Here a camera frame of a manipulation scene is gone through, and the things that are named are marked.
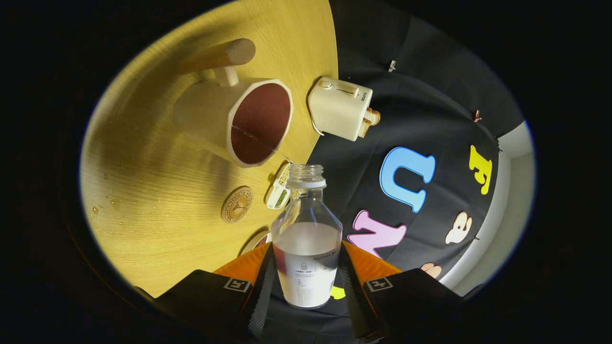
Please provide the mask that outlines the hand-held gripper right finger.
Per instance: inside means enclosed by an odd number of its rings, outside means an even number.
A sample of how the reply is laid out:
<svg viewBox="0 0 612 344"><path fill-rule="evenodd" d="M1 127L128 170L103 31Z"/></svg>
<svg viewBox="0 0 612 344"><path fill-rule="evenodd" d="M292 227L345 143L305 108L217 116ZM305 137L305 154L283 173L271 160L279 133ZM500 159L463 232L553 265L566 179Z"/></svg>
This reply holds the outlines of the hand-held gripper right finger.
<svg viewBox="0 0 612 344"><path fill-rule="evenodd" d="M402 271L346 241L339 274L362 344L424 343L465 300L419 268Z"/></svg>

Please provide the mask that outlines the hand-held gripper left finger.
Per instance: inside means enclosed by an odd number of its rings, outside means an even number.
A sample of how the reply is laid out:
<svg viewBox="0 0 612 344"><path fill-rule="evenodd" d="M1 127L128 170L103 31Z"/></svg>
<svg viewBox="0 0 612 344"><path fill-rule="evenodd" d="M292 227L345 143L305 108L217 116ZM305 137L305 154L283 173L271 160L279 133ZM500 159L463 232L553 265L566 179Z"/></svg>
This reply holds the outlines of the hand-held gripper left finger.
<svg viewBox="0 0 612 344"><path fill-rule="evenodd" d="M266 243L214 272L192 271L153 304L222 344L255 344L262 336L274 276L273 245Z"/></svg>

